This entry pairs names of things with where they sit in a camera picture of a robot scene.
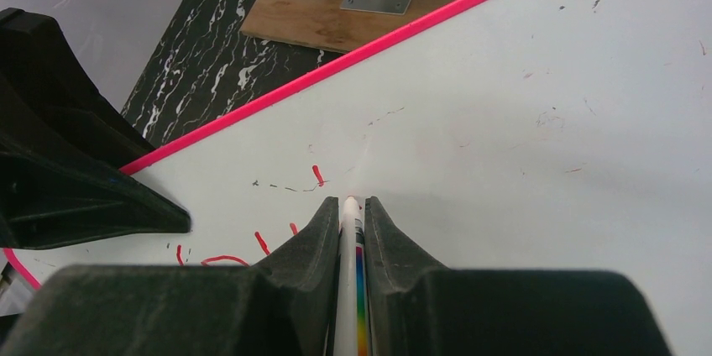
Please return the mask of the white red marker pen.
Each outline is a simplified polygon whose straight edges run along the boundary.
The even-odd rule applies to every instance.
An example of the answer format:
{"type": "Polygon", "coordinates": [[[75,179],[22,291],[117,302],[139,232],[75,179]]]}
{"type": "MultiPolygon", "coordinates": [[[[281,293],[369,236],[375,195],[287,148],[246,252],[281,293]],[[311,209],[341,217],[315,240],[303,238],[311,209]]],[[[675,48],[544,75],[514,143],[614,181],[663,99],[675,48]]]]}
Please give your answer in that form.
{"type": "Polygon", "coordinates": [[[364,222],[359,201],[353,196],[343,203],[340,228],[338,303],[332,353],[370,355],[364,222]]]}

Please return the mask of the pink framed whiteboard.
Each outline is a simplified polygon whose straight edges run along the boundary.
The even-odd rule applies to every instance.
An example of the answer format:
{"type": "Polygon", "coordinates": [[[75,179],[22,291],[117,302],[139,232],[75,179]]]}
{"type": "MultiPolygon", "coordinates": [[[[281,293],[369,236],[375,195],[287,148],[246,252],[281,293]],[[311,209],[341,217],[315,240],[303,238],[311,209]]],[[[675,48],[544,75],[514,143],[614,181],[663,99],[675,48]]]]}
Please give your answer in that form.
{"type": "Polygon", "coordinates": [[[631,279],[676,355],[711,352],[711,0],[457,0],[127,168],[188,234],[7,250],[252,264],[326,196],[377,196],[450,267],[631,279]]]}

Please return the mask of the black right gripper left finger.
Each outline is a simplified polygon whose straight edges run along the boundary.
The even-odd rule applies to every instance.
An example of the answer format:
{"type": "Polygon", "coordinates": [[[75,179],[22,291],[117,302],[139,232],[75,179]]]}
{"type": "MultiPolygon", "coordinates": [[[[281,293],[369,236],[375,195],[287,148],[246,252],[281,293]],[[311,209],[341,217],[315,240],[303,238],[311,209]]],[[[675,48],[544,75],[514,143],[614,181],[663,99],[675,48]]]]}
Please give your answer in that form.
{"type": "Polygon", "coordinates": [[[73,265],[37,292],[4,355],[321,355],[334,310],[339,203],[257,264],[73,265]]]}

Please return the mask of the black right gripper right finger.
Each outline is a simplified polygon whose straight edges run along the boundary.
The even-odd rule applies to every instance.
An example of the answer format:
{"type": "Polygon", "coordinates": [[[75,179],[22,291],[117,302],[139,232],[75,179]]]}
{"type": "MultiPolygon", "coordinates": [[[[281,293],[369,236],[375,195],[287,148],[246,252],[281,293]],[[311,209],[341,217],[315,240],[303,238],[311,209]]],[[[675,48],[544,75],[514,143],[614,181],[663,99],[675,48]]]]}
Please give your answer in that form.
{"type": "Polygon", "coordinates": [[[643,294],[606,270],[451,269],[364,205],[379,355],[668,355],[643,294]]]}

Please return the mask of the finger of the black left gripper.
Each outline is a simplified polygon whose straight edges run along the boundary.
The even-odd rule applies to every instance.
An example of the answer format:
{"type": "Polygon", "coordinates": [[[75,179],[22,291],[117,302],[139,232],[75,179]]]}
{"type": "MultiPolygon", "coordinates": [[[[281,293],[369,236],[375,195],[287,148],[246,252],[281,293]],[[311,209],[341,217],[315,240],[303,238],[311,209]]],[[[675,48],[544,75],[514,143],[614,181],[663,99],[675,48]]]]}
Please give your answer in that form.
{"type": "Polygon", "coordinates": [[[190,231],[186,210],[73,147],[1,80],[2,247],[190,231]]]}
{"type": "Polygon", "coordinates": [[[154,150],[99,92],[51,16],[2,10],[1,72],[43,122],[83,154],[120,168],[154,150]]]}

